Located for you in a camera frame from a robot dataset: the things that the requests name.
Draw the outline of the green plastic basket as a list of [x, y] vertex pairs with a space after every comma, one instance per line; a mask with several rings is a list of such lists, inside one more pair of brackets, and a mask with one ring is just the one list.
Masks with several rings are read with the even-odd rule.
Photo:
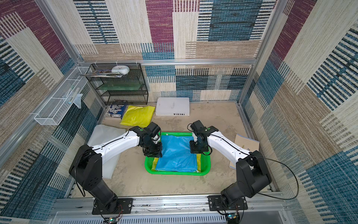
[[[162, 132], [161, 133], [161, 137], [160, 137], [160, 142], [161, 142], [161, 138], [163, 136], [166, 135], [174, 135], [174, 136], [192, 136], [192, 133], [166, 133], [166, 132]], [[206, 175], [207, 173], [209, 173], [210, 168], [211, 168], [211, 161], [210, 161], [210, 156], [209, 155], [203, 155], [203, 154], [198, 154], [201, 155], [201, 172], [196, 173], [182, 173], [182, 172], [153, 172], [150, 171], [148, 169], [148, 167], [146, 166], [146, 158], [145, 158], [145, 169], [148, 173], [150, 174], [155, 174], [155, 175]]]

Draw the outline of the blue raincoat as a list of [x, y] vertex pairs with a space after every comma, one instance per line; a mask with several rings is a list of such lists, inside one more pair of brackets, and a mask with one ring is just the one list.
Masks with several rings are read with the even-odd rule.
[[166, 135], [161, 138], [162, 157], [158, 159], [156, 171], [197, 172], [197, 156], [190, 152], [192, 136]]

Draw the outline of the large yellow raincoat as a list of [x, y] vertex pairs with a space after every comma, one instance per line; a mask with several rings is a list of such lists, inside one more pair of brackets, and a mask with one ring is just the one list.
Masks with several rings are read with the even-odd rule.
[[201, 172], [201, 155], [168, 155], [162, 158], [146, 158], [146, 166], [153, 172]]

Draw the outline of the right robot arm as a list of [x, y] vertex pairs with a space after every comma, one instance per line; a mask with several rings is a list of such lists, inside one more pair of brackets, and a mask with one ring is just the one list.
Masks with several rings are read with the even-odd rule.
[[211, 153], [216, 149], [236, 165], [236, 182], [221, 191], [222, 206], [238, 207], [244, 198], [252, 198], [272, 182], [267, 164], [259, 151], [251, 152], [226, 138], [214, 126], [205, 127], [200, 121], [190, 124], [194, 140], [190, 141], [192, 154]]

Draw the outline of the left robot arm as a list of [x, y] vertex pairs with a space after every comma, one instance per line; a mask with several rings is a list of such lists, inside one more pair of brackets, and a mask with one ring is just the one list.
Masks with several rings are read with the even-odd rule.
[[123, 205], [103, 180], [102, 166], [113, 157], [137, 146], [142, 147], [145, 157], [161, 158], [160, 137], [160, 127], [151, 122], [144, 128], [132, 127], [123, 135], [108, 142], [95, 146], [82, 145], [69, 168], [69, 174], [75, 179], [82, 193], [87, 191], [95, 198], [98, 212], [120, 213]]

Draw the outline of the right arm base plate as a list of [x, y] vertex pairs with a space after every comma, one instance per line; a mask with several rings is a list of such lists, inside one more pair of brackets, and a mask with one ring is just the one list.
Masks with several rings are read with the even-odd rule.
[[248, 205], [243, 197], [231, 202], [220, 195], [207, 196], [210, 211], [247, 210]]

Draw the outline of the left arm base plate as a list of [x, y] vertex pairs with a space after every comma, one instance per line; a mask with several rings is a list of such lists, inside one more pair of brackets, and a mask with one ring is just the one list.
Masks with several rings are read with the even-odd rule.
[[132, 204], [133, 198], [117, 198], [108, 205], [103, 205], [95, 199], [92, 215], [130, 214]]

